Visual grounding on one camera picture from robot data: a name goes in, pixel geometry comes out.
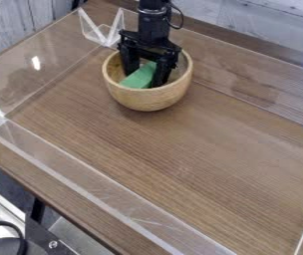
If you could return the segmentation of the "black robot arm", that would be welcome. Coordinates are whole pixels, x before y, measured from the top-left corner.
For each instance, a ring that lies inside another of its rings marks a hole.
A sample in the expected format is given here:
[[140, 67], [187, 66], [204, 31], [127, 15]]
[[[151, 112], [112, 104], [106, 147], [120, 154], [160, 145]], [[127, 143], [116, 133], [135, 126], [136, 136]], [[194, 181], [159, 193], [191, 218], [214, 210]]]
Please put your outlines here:
[[171, 24], [171, 0], [140, 0], [139, 28], [135, 31], [122, 29], [119, 51], [124, 73], [131, 75], [139, 68], [142, 59], [155, 63], [150, 86], [158, 88], [167, 83], [171, 71], [176, 68], [182, 47], [168, 36], [170, 29], [182, 26]]

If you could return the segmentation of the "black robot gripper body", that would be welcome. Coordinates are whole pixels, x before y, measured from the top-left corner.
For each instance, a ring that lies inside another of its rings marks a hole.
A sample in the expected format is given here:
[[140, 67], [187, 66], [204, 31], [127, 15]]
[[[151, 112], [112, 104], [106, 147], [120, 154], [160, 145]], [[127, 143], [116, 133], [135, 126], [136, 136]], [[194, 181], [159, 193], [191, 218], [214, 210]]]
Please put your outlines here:
[[120, 31], [120, 53], [122, 49], [135, 49], [140, 58], [154, 62], [167, 58], [176, 62], [180, 46], [168, 38], [171, 28], [176, 29], [171, 24], [170, 8], [140, 8], [139, 28], [135, 31], [127, 29]]

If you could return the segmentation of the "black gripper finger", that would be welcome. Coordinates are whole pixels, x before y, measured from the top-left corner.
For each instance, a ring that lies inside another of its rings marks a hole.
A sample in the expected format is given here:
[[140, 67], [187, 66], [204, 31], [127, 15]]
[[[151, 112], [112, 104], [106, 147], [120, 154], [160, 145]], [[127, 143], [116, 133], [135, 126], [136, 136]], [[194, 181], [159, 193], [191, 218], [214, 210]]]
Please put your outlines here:
[[124, 65], [124, 72], [128, 76], [140, 67], [140, 55], [135, 49], [122, 49], [122, 59]]
[[156, 61], [156, 68], [152, 76], [151, 86], [154, 88], [160, 87], [168, 80], [171, 70], [176, 67], [174, 60], [160, 58]]

